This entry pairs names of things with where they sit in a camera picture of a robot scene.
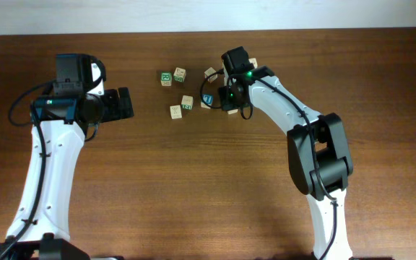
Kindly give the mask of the green N wooden block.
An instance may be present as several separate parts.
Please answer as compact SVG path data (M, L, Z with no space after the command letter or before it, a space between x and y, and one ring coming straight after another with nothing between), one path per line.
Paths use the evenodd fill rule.
M181 100L181 107L185 110L191 110L194 105L194 98L189 95L183 95Z

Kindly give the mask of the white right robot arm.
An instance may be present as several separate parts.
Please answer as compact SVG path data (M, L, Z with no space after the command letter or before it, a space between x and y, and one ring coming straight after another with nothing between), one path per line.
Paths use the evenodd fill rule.
M345 198L353 163L342 119L309 108L265 66L223 74L224 100L263 111L286 134L290 176L311 211L314 257L351 259Z

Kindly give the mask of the red E wooden block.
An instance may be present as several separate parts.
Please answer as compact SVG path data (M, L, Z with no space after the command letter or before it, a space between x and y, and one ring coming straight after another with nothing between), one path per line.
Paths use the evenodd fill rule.
M227 114L234 114L234 113L237 113L238 112L238 109L232 109L232 110L228 110L227 111Z

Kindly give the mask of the wooden block red U side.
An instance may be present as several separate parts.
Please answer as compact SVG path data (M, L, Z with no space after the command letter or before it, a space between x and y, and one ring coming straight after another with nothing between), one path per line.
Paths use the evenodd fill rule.
M170 106L170 116L172 119L180 119L182 118L182 110L180 105L172 105Z

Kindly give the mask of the blue I wooden block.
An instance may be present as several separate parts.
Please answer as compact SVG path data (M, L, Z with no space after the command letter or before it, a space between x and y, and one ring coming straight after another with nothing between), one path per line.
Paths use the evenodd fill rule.
M208 94L203 94L201 96L201 107L210 109L213 104L213 96Z

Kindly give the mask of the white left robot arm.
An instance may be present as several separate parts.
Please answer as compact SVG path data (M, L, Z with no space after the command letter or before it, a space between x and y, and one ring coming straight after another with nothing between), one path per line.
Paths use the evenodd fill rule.
M89 128L134 116L129 89L106 90L105 65L82 53L56 56L56 78L30 104L32 150L19 209L0 243L0 259L84 259L70 242L74 171Z

